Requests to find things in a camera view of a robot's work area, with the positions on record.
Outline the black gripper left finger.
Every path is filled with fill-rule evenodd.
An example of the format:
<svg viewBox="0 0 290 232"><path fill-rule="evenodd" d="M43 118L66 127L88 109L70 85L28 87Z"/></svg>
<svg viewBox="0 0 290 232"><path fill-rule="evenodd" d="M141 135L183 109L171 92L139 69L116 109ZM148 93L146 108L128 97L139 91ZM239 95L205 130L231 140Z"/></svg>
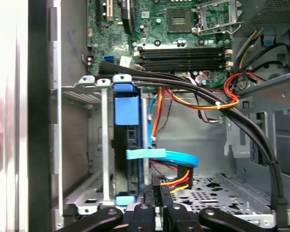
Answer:
<svg viewBox="0 0 290 232"><path fill-rule="evenodd" d="M106 207L73 222L60 232L154 232L160 180L152 174L151 184L145 186L143 201L129 204L125 210Z"/></svg>

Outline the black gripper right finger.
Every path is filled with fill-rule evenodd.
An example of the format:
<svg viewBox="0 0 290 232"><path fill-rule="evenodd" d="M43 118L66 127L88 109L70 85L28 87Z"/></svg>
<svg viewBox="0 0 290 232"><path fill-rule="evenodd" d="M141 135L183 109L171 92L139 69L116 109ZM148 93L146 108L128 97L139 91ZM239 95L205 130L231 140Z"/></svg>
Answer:
<svg viewBox="0 0 290 232"><path fill-rule="evenodd" d="M261 232L262 228L216 208L205 208L198 215L186 206L174 203L167 186L160 186L164 232Z"/></svg>

